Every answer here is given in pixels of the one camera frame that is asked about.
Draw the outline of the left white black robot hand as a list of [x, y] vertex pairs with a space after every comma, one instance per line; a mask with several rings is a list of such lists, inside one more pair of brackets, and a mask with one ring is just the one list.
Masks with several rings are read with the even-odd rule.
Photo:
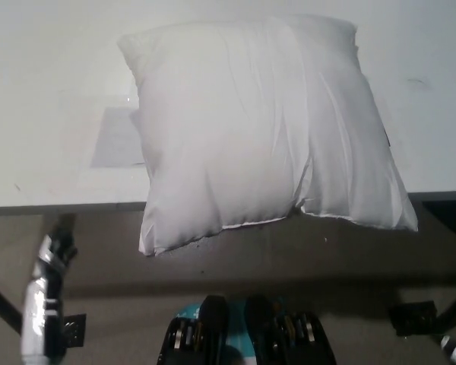
[[21, 326], [24, 364], [59, 364], [65, 356], [63, 288], [77, 255], [75, 214], [62, 214], [43, 237], [25, 290]]

